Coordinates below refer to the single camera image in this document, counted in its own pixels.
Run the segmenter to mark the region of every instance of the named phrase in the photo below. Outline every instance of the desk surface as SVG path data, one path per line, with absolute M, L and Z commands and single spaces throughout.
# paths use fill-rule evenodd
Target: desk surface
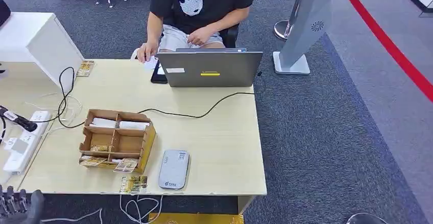
M 27 118 L 38 109 L 25 104 L 25 102 L 51 108 L 58 106 L 60 96 L 38 98 L 44 94 L 59 92 L 59 88 L 36 63 L 5 62 L 2 63 L 2 68 L 6 69 L 7 73 L 0 76 L 0 105 Z M 6 140 L 9 137 L 21 135 L 21 127 L 14 126 L 12 123 L 7 123 L 7 125 Z M 9 178 L 9 174 L 3 171 L 3 166 L 9 158 L 10 152 L 4 150 L 4 146 L 5 143 L 0 145 L 0 184 Z M 12 176 L 7 183 L 17 189 L 23 178 L 24 175 Z
M 222 97 L 253 88 L 171 88 L 150 82 L 152 72 L 138 62 L 96 60 L 87 78 L 78 78 L 73 96 L 83 104 L 75 122 L 91 108 L 138 112 L 157 108 L 201 115 Z M 253 95 L 221 102 L 201 119 L 148 112 L 157 132 L 145 169 L 147 194 L 264 195 L 266 183 Z M 124 173 L 78 165 L 83 128 L 55 131 L 46 137 L 20 188 L 48 193 L 118 194 Z M 163 152 L 186 150 L 190 166 L 181 190 L 158 186 Z

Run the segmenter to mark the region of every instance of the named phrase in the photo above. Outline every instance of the power strip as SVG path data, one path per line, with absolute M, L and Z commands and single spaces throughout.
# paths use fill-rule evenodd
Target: power strip
M 51 114 L 48 111 L 36 111 L 30 118 L 30 121 L 45 121 L 50 118 Z M 9 150 L 11 155 L 3 166 L 4 171 L 18 175 L 24 172 L 48 124 L 49 122 L 38 123 L 38 128 L 34 131 L 28 132 L 23 129 L 20 138 L 9 139 L 5 149 Z

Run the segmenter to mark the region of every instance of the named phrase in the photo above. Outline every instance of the portable wifi router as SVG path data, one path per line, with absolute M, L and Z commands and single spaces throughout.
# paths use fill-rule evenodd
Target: portable wifi router
M 181 189 L 185 186 L 189 153 L 180 150 L 166 150 L 162 157 L 158 184 L 162 188 Z

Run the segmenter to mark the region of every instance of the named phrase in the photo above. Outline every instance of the cardboard organizer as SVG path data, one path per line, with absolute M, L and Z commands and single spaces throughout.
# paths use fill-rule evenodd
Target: cardboard organizer
M 115 128 L 101 128 L 89 126 L 94 118 L 105 118 L 116 121 Z M 145 130 L 120 129 L 120 121 L 148 122 Z M 114 169 L 117 163 L 113 159 L 139 159 L 134 172 L 143 173 L 152 149 L 156 131 L 153 123 L 144 114 L 120 112 L 112 110 L 90 109 L 84 123 L 84 142 L 80 144 L 81 156 L 107 158 L 97 166 L 99 168 Z M 91 151 L 94 145 L 108 146 L 108 151 Z

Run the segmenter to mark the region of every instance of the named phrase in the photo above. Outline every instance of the red line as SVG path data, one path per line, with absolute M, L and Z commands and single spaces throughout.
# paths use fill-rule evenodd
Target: red line
M 395 43 L 388 37 L 383 29 L 377 24 L 367 9 L 359 0 L 349 0 L 364 22 L 382 43 L 388 53 L 394 58 L 409 78 L 418 86 L 418 88 L 433 102 L 433 85 L 422 73 L 407 59 L 407 57 L 398 49 Z

